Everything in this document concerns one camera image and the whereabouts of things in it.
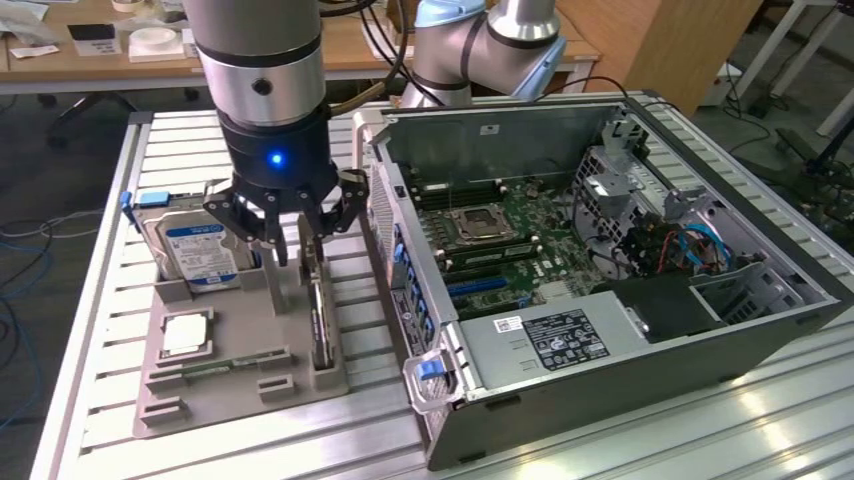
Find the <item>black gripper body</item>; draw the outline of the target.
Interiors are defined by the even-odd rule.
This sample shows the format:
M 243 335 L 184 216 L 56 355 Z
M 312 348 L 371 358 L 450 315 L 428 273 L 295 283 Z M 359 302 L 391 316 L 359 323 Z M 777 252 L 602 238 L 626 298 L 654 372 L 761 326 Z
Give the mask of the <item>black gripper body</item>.
M 315 199 L 324 199 L 338 184 L 330 118 L 330 108 L 318 107 L 294 123 L 259 126 L 236 122 L 220 111 L 220 127 L 239 182 L 295 197 L 298 191 L 307 191 Z

